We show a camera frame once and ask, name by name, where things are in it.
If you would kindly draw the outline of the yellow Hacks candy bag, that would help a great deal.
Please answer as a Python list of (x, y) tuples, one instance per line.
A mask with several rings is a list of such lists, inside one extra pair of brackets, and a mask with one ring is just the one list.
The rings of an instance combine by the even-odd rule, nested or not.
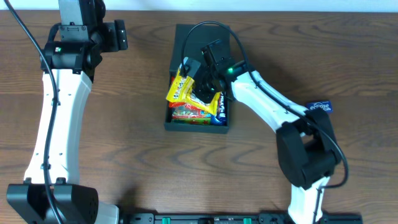
[(166, 100), (171, 103), (188, 103), (212, 115), (217, 114), (218, 100), (221, 93), (218, 92), (212, 96), (209, 103), (204, 103), (197, 98), (193, 92), (195, 81), (191, 77), (183, 77), (180, 74), (181, 68), (178, 68), (176, 76), (169, 88)]

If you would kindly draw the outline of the blue Oreo cookie pack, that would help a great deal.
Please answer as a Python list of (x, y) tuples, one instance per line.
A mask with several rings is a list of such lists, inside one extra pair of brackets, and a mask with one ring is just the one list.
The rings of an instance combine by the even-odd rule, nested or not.
[(224, 126), (227, 122), (224, 93), (220, 93), (215, 115), (211, 116), (211, 125)]

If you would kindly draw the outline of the dark green gift box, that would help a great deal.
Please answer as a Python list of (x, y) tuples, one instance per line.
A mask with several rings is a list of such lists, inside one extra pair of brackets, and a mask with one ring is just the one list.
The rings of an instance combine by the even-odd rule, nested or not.
[[(201, 48), (207, 44), (220, 39), (225, 44), (225, 54), (231, 55), (229, 44), (229, 32), (218, 26), (202, 25), (192, 31), (192, 24), (177, 24), (175, 30), (174, 47), (169, 66), (169, 81), (175, 76), (178, 66), (180, 65), (180, 56), (182, 44), (185, 39), (187, 44), (185, 46), (184, 56), (191, 57), (201, 63), (205, 62), (201, 54)], [(229, 131), (229, 101), (224, 101), (224, 110), (226, 112), (226, 123), (224, 125), (212, 124), (187, 124), (175, 123), (172, 121), (172, 109), (169, 106), (165, 107), (165, 121), (164, 127), (167, 131), (181, 131), (181, 132), (197, 132), (197, 133), (213, 133), (226, 134)]]

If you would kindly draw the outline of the green Haribo worms bag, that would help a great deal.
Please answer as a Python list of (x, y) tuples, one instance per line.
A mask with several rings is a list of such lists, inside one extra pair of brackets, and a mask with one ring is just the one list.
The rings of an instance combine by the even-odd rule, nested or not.
[(187, 104), (172, 108), (172, 122), (209, 125), (212, 115), (200, 109), (194, 109)]

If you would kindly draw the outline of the blue Eclipse mints tin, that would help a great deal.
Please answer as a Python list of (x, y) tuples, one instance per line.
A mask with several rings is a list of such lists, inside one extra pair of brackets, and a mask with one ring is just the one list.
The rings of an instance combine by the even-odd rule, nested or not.
[(313, 101), (306, 104), (306, 108), (309, 110), (322, 109), (326, 113), (332, 113), (333, 107), (331, 101)]

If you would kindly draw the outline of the Dairy Milk chocolate bar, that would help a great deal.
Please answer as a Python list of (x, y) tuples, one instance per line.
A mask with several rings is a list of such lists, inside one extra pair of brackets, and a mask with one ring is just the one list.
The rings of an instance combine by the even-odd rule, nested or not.
[(218, 104), (218, 119), (224, 123), (226, 121), (226, 110), (224, 105), (224, 94), (220, 93), (219, 104)]

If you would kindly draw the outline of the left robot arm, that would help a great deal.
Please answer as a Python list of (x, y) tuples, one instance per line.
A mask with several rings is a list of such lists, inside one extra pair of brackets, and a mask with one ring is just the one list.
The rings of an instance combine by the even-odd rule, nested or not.
[(119, 207), (80, 184), (83, 113), (103, 53), (128, 48), (122, 20), (105, 22), (102, 0), (59, 0), (61, 21), (38, 48), (44, 97), (34, 153), (8, 204), (27, 223), (121, 222)]

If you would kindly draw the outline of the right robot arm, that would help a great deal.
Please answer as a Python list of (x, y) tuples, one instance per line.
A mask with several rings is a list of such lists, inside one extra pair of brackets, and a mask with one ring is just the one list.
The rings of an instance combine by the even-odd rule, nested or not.
[(223, 51), (220, 40), (201, 49), (204, 61), (185, 57), (194, 93), (210, 102), (225, 92), (248, 106), (275, 132), (280, 169), (291, 183), (287, 213), (294, 223), (321, 220), (323, 193), (330, 177), (346, 158), (336, 142), (329, 115), (317, 108), (298, 105), (270, 86), (248, 59), (235, 62)]

